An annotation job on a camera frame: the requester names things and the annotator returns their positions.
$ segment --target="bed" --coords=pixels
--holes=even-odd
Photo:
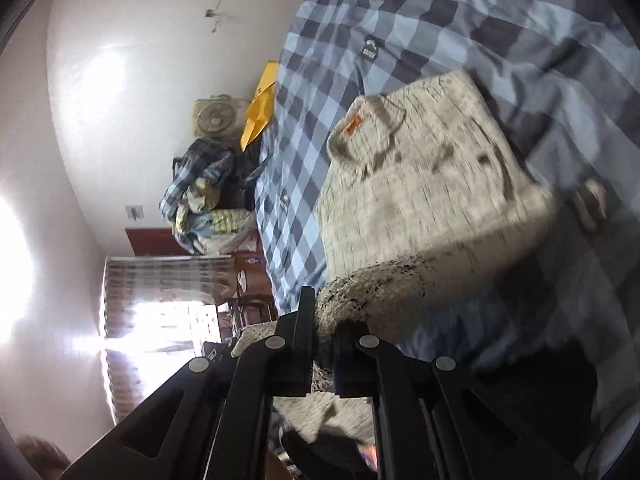
[[[262,138],[258,226],[281,314],[324,284],[313,208],[325,141],[356,96],[464,67],[532,177],[569,196],[587,179],[609,213],[587,235],[564,208],[500,283],[416,328],[401,349],[496,367],[577,338],[598,374],[602,476],[640,420],[640,51],[607,0],[305,0],[287,35]]]

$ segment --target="hair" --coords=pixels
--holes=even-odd
[[[58,446],[36,436],[21,437],[17,445],[41,478],[49,478],[51,474],[62,472],[71,465]]]

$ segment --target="yellow paper bag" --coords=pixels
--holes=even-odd
[[[249,143],[253,142],[269,123],[273,115],[273,100],[275,98],[275,83],[278,75],[278,63],[269,61],[262,72],[262,77],[255,90],[254,100],[244,113],[246,124],[240,138],[240,149],[244,152]]]

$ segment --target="white wall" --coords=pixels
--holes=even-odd
[[[0,56],[0,272],[12,276],[0,278],[0,322],[24,303],[24,317],[0,340],[0,416],[14,437],[36,434],[75,459],[112,427],[90,344],[104,252],[66,176],[51,119],[52,1],[34,3]]]
[[[54,0],[49,91],[71,183],[98,242],[130,254],[125,227],[163,226],[174,156],[193,140],[193,102],[251,98],[303,0]],[[125,205],[144,206],[133,223]]]

